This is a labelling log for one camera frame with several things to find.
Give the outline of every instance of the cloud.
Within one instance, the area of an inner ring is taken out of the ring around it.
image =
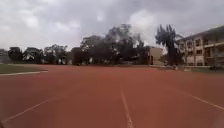
[[[154,33],[157,23],[156,17],[145,9],[133,13],[128,20],[128,24],[132,26],[132,31],[140,33],[144,42],[150,45],[155,45]]]
[[[85,36],[130,23],[155,45],[159,24],[189,35],[224,23],[223,0],[0,0],[0,46],[79,46]]]
[[[26,23],[26,25],[30,28],[38,28],[39,27],[39,19],[34,15],[34,12],[31,10],[21,10],[22,20]]]
[[[76,20],[73,20],[69,23],[69,26],[72,27],[72,28],[80,28],[81,27],[81,24],[79,21],[76,21]]]
[[[104,16],[104,13],[103,12],[98,12],[97,13],[97,16],[96,16],[96,20],[98,22],[103,22],[105,20],[105,16]]]
[[[57,22],[55,23],[56,27],[58,30],[62,30],[62,31],[69,31],[70,30],[70,27],[65,25],[65,24],[62,24],[60,22]]]

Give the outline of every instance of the balcony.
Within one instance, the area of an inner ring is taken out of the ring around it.
[[[210,54],[206,53],[206,54],[205,54],[205,57],[206,57],[206,58],[214,58],[214,57],[222,58],[222,57],[224,57],[224,52],[217,53],[216,56],[215,56],[214,53],[210,53]]]
[[[220,41],[220,42],[217,42],[217,43],[210,41],[210,42],[205,42],[204,43],[205,48],[214,47],[214,46],[221,46],[221,45],[224,45],[224,41]]]

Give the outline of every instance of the green grass field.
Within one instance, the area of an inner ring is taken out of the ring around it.
[[[0,74],[45,71],[34,67],[0,64]]]

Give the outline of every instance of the tree canopy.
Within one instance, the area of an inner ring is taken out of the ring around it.
[[[166,28],[163,28],[160,25],[157,29],[156,44],[163,45],[167,49],[167,61],[169,65],[177,65],[183,63],[182,55],[177,48],[176,38],[180,37],[179,34],[176,34],[175,29],[171,25],[167,25]]]
[[[78,52],[74,48],[72,53],[74,59],[79,60],[73,62],[80,62],[78,58],[82,55],[84,60],[91,60],[93,64],[118,64],[121,61],[134,61],[136,58],[147,60],[146,50],[149,49],[144,47],[140,34],[132,33],[130,25],[122,24],[111,28],[105,36],[83,38]]]

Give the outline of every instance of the rooftop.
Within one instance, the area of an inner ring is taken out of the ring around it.
[[[183,41],[183,40],[188,40],[190,38],[194,38],[194,37],[197,37],[197,36],[206,36],[206,35],[216,34],[216,33],[220,33],[220,32],[224,32],[224,25],[216,27],[216,28],[212,28],[212,29],[200,32],[200,33],[196,33],[196,34],[193,34],[193,35],[190,35],[190,36],[187,36],[187,37],[184,37],[182,39],[177,40],[177,42]]]

